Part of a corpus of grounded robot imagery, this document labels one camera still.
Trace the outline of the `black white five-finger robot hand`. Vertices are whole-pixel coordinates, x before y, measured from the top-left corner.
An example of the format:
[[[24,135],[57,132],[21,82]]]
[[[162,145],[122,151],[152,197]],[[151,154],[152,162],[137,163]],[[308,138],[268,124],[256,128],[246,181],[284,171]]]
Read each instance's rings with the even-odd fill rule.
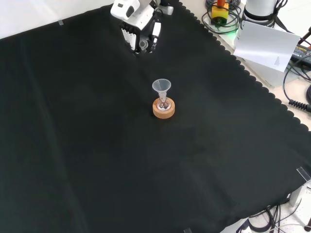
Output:
[[[124,41],[132,53],[152,53],[161,32],[159,0],[116,0],[110,13],[121,20]]]

